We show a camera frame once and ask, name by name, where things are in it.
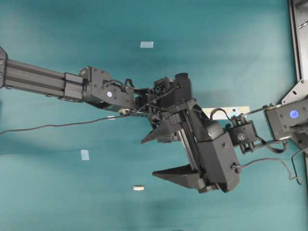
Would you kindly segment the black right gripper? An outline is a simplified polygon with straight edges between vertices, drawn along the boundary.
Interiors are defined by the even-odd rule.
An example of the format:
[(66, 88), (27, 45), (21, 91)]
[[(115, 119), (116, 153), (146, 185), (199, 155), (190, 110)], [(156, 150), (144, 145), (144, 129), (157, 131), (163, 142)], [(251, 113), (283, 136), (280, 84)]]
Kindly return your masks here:
[(200, 193), (215, 189), (232, 191), (239, 184), (239, 173), (233, 169), (239, 161), (229, 133), (218, 121), (208, 118), (195, 99), (185, 106), (180, 111), (179, 135), (190, 164), (154, 171), (152, 175)]

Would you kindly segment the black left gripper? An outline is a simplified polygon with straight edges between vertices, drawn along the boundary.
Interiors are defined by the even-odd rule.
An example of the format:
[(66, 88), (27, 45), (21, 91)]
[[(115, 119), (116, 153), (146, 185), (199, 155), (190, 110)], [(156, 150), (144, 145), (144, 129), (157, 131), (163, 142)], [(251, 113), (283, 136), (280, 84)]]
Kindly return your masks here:
[(148, 119), (151, 125), (160, 125), (146, 135), (141, 140), (141, 144), (152, 140), (162, 143), (177, 141), (178, 137), (175, 133), (178, 131), (178, 123), (173, 123), (170, 119), (163, 122), (162, 120), (168, 116), (169, 107), (189, 101), (193, 97), (192, 95), (192, 84), (188, 73), (178, 73), (174, 79), (164, 77), (157, 80), (154, 83), (156, 102), (151, 104), (153, 107)]

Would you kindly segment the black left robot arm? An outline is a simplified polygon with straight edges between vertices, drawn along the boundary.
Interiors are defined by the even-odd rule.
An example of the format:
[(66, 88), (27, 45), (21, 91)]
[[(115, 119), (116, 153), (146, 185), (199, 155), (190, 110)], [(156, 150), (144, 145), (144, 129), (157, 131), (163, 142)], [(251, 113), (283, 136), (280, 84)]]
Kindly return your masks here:
[(143, 142), (193, 139), (187, 102), (192, 99), (186, 73), (162, 78), (151, 88), (137, 88), (131, 79), (113, 79), (106, 70), (87, 66), (78, 75), (61, 73), (10, 59), (0, 51), (0, 85), (73, 103), (87, 103), (120, 117), (144, 116), (153, 130)]

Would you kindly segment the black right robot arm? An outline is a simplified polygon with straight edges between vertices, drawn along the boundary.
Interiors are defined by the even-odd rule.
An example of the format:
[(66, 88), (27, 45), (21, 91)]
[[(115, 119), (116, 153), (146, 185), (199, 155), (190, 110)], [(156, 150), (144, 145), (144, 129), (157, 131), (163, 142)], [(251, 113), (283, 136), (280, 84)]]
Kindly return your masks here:
[[(263, 107), (272, 143), (286, 143), (296, 133), (308, 130), (308, 102), (306, 99), (289, 104)], [(165, 119), (154, 131), (159, 139), (178, 133), (187, 150), (189, 164), (153, 172), (153, 176), (200, 193), (211, 190), (230, 192), (239, 184), (243, 165), (235, 148), (243, 153), (270, 147), (262, 140), (246, 114), (235, 116), (226, 127), (206, 116), (196, 105), (186, 106)]]

